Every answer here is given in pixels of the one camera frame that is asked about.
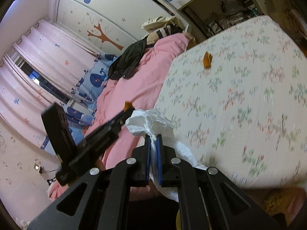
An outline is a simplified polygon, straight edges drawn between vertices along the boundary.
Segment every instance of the tree decal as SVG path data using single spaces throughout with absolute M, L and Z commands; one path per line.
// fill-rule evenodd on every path
M 100 23 L 98 24 L 98 26 L 94 25 L 94 28 L 96 28 L 100 33 L 101 35 L 94 35 L 93 33 L 91 33 L 90 31 L 87 31 L 88 32 L 88 36 L 94 36 L 98 39 L 101 39 L 101 42 L 104 43 L 105 41 L 108 41 L 110 42 L 111 44 L 113 44 L 115 47 L 117 47 L 119 50 L 122 50 L 124 47 L 115 43 L 114 41 L 112 41 L 111 39 L 109 39 L 103 32 L 102 32 L 102 29 L 101 29 L 101 26 L 100 26 Z

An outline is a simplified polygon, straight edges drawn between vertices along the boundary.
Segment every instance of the blue gripper pad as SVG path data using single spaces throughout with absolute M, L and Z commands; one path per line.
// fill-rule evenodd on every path
M 163 148 L 163 146 L 160 145 L 160 141 L 159 138 L 157 138 L 156 141 L 156 148 L 157 148 L 157 162 L 158 162 L 158 181 L 159 181 L 159 185 L 162 185 L 162 161 L 161 161 L 161 151 L 160 151 L 160 147 Z
M 147 160 L 146 160 L 146 172 L 145 177 L 146 181 L 149 181 L 149 168 L 150 168 L 150 148 L 151 148 L 151 139 L 149 135 L 145 137 L 145 147 L 147 148 Z

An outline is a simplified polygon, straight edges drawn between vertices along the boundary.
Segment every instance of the white wardrobe door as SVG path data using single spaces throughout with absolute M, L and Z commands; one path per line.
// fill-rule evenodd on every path
M 59 0 L 57 22 L 104 53 L 120 56 L 136 39 L 74 0 Z
M 169 16 L 152 0 L 75 0 L 109 19 L 127 33 L 141 39 L 146 31 L 141 26 L 149 18 Z

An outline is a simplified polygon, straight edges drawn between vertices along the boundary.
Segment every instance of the black jacket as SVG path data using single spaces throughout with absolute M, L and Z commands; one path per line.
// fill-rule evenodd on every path
M 109 79 L 119 80 L 130 78 L 133 69 L 141 60 L 146 46 L 147 37 L 130 45 L 124 53 L 114 61 L 109 68 Z

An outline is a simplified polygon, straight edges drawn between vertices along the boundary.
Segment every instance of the pink bedding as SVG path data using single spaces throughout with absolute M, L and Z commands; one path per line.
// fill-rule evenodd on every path
M 98 108 L 94 124 L 89 127 L 85 136 L 122 111 L 125 101 L 130 101 L 135 109 L 153 109 L 173 59 L 186 50 L 188 42 L 184 34 L 162 38 L 144 54 L 132 78 L 128 80 L 120 78 L 118 81 L 108 80 L 97 100 Z M 102 167 L 113 168 L 120 161 L 130 157 L 139 140 L 140 137 L 133 136 L 125 126 L 122 127 L 119 139 L 106 150 L 102 159 Z M 58 182 L 53 186 L 56 188 L 54 189 L 56 194 L 54 196 L 50 194 L 51 200 L 55 200 L 66 190 L 59 189 Z M 130 200 L 140 200 L 158 194 L 153 184 L 142 190 L 131 188 Z

